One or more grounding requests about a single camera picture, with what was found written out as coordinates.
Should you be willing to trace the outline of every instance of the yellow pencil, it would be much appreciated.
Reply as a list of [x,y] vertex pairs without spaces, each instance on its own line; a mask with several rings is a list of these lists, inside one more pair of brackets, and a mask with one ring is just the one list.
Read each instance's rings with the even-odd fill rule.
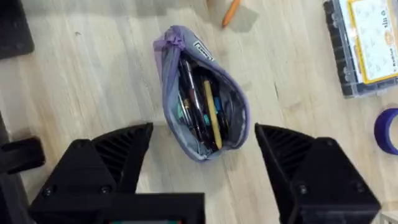
[[207,107],[209,110],[211,127],[213,128],[214,140],[218,149],[223,147],[223,140],[221,138],[220,128],[218,127],[218,120],[216,115],[216,108],[214,106],[213,93],[211,92],[211,85],[209,80],[203,82],[205,87],[205,95],[207,101]]
[[223,28],[225,28],[231,21],[240,2],[241,2],[241,0],[233,0],[233,2],[231,3],[231,6],[229,7],[228,12],[226,12],[224,20],[223,20]]

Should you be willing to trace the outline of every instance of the black object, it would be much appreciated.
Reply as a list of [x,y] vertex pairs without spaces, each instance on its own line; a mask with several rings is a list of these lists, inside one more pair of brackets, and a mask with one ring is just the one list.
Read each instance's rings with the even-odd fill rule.
[[3,224],[33,224],[28,199],[17,172],[43,165],[45,157],[37,138],[8,143],[0,115],[0,217]]
[[204,101],[201,97],[200,90],[195,83],[193,74],[192,74],[192,67],[189,61],[186,59],[186,56],[183,56],[178,65],[178,69],[180,70],[180,85],[183,90],[187,92],[187,96],[191,100],[193,105],[193,122],[196,126],[197,137],[199,141],[204,142],[207,146],[210,146],[208,143],[211,142],[209,140],[209,131],[205,123],[205,108],[204,108]]
[[34,43],[21,0],[0,1],[0,59],[31,53]]
[[381,206],[331,138],[256,124],[281,224],[368,224]]
[[137,195],[151,123],[71,143],[30,206],[38,224],[205,223],[203,194]]

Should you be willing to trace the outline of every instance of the plastic storage box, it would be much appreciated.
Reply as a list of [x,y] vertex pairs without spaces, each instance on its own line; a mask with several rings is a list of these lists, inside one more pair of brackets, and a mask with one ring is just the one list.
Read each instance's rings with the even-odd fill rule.
[[[384,79],[379,80],[379,81],[372,81],[372,80],[366,80],[364,81],[362,79],[363,72],[361,68],[359,67],[360,65],[360,60],[358,56],[358,51],[356,51],[359,46],[359,42],[357,42],[358,45],[352,44],[353,38],[357,38],[360,35],[358,34],[359,32],[363,30],[359,30],[358,27],[353,28],[352,26],[349,27],[349,29],[346,28],[347,25],[347,11],[350,11],[352,9],[348,9],[349,4],[352,2],[365,2],[367,0],[329,0],[324,2],[323,7],[325,10],[326,14],[326,22],[328,25],[328,29],[330,32],[330,37],[331,37],[331,43],[333,46],[333,50],[335,53],[335,59],[336,59],[336,66],[337,66],[337,71],[338,71],[338,76],[340,79],[341,83],[341,89],[343,91],[343,95],[346,98],[351,98],[351,97],[359,97],[359,96],[366,96],[370,94],[375,94],[379,90],[385,90],[386,88],[395,86],[398,84],[398,76],[396,74],[390,75],[388,78],[384,77]],[[393,26],[393,23],[396,20],[396,17],[394,15],[391,15],[393,19],[391,19],[391,26]],[[381,32],[384,32],[384,18],[381,18],[380,25],[381,25]],[[385,52],[377,52],[381,55],[385,55]],[[388,63],[393,64],[393,66],[397,66],[395,64],[395,59],[392,59],[391,61],[388,61]]]

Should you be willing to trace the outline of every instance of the screw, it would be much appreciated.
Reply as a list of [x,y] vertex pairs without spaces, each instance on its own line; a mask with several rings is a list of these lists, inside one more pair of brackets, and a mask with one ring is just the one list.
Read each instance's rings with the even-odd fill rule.
[[329,140],[326,141],[326,144],[327,144],[328,146],[332,146],[332,145],[333,145],[333,141],[329,139]]
[[298,186],[298,192],[300,192],[300,194],[302,194],[302,195],[305,195],[305,194],[308,194],[308,189],[305,185],[300,184]]
[[18,50],[22,50],[24,48],[24,44],[19,42],[19,43],[17,43],[16,47]]
[[361,182],[355,182],[355,189],[359,192],[359,193],[363,193],[365,192],[365,187]]
[[100,188],[100,190],[99,190],[99,192],[101,193],[101,194],[109,194],[109,193],[111,193],[111,191],[112,191],[112,188],[111,188],[111,186],[102,186],[101,188]]
[[52,190],[50,188],[44,189],[42,195],[44,197],[49,197],[52,194]]

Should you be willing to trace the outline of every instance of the zipper pull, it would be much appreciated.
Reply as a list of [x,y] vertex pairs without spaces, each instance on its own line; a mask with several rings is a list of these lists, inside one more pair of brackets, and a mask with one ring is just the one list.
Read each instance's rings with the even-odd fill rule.
[[180,50],[185,49],[185,43],[184,41],[177,36],[176,34],[172,33],[166,37],[166,41],[172,45],[177,46]]

